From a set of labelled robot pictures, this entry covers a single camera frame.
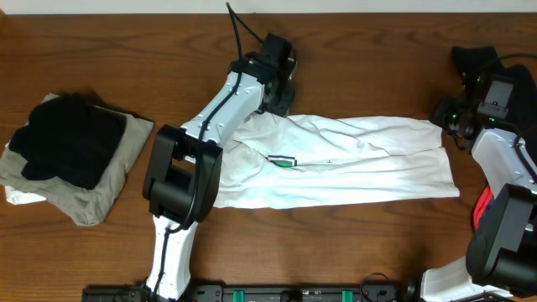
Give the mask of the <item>white printed t-shirt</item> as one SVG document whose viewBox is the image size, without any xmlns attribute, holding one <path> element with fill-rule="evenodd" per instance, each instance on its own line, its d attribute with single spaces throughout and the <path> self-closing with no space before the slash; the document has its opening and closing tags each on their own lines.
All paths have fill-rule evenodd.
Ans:
<svg viewBox="0 0 537 302">
<path fill-rule="evenodd" d="M 457 197 L 441 129 L 408 117 L 253 114 L 224 147 L 217 208 Z"/>
</svg>

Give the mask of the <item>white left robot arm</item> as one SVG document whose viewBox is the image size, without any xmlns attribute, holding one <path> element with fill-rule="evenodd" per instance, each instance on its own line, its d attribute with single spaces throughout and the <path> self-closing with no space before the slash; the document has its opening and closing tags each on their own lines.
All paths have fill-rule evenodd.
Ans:
<svg viewBox="0 0 537 302">
<path fill-rule="evenodd" d="M 293 50 L 241 56 L 197 116 L 157 132 L 143 184 L 155 229 L 153 267 L 144 285 L 149 301 L 177 301 L 186 291 L 196 228 L 219 190 L 223 146 L 251 114 L 289 113 L 295 97 L 289 82 L 296 66 Z"/>
</svg>

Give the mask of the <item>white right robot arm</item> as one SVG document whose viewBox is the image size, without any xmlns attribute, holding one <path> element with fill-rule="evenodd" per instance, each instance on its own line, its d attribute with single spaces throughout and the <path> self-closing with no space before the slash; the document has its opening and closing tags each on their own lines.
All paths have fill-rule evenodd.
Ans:
<svg viewBox="0 0 537 302">
<path fill-rule="evenodd" d="M 482 73 L 459 99 L 445 98 L 430 121 L 481 167 L 489 202 L 476 205 L 464 257 L 424 272 L 408 289 L 415 301 L 510 301 L 536 295 L 536 163 L 533 129 L 509 116 L 515 79 Z"/>
</svg>

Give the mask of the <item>black garment at right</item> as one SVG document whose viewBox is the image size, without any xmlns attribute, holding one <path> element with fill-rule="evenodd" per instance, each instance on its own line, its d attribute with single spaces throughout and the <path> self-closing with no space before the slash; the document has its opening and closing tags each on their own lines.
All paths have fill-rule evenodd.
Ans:
<svg viewBox="0 0 537 302">
<path fill-rule="evenodd" d="M 476 90 L 477 78 L 482 74 L 500 76 L 514 82 L 508 101 L 506 120 L 525 131 L 536 126 L 536 84 L 530 70 L 522 64 L 505 67 L 504 60 L 512 58 L 536 59 L 536 54 L 517 53 L 499 56 L 492 46 L 463 48 L 454 46 L 451 55 L 465 86 L 464 94 L 470 96 Z"/>
</svg>

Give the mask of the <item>grey red-trimmed garment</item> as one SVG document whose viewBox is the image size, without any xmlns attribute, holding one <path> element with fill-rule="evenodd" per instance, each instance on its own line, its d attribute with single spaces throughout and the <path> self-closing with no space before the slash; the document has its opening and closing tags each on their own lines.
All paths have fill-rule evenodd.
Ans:
<svg viewBox="0 0 537 302">
<path fill-rule="evenodd" d="M 477 199 L 477 203 L 474 207 L 473 213 L 472 213 L 472 226 L 474 230 L 477 230 L 479 227 L 480 220 L 486 211 L 486 209 L 489 206 L 489 203 L 493 199 L 493 192 L 489 185 L 487 185 L 479 198 Z"/>
</svg>

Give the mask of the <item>folded black garment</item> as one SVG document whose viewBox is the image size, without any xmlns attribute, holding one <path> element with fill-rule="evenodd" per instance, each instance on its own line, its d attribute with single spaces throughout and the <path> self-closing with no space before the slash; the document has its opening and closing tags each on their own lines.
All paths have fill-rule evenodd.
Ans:
<svg viewBox="0 0 537 302">
<path fill-rule="evenodd" d="M 8 149 L 27 164 L 27 180 L 58 177 L 92 190 L 110 164 L 125 132 L 124 115 L 95 107 L 80 95 L 58 96 L 38 105 Z"/>
</svg>

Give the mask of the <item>folded beige garment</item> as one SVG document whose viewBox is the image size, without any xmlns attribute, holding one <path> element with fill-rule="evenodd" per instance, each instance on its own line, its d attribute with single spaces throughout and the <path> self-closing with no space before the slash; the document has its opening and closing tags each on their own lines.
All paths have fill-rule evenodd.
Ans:
<svg viewBox="0 0 537 302">
<path fill-rule="evenodd" d="M 58 96 L 49 94 L 40 104 Z M 125 185 L 129 170 L 133 167 L 154 127 L 152 122 L 136 118 L 131 114 L 115 113 L 125 116 L 127 126 L 110 164 L 94 189 L 76 187 L 58 177 L 49 180 L 27 180 L 23 176 L 18 189 L 43 196 L 46 201 L 63 211 L 78 226 L 94 226 L 104 221 Z"/>
</svg>

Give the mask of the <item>folded white garment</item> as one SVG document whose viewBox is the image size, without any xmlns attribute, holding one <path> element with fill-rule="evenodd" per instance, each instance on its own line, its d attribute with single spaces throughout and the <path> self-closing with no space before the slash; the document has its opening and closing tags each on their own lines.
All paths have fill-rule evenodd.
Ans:
<svg viewBox="0 0 537 302">
<path fill-rule="evenodd" d="M 5 186 L 7 202 L 13 205 L 25 205 L 46 199 L 38 194 L 19 190 L 21 185 L 21 171 L 27 161 L 19 154 L 9 149 L 9 143 L 5 145 L 5 150 L 1 157 L 1 181 Z"/>
</svg>

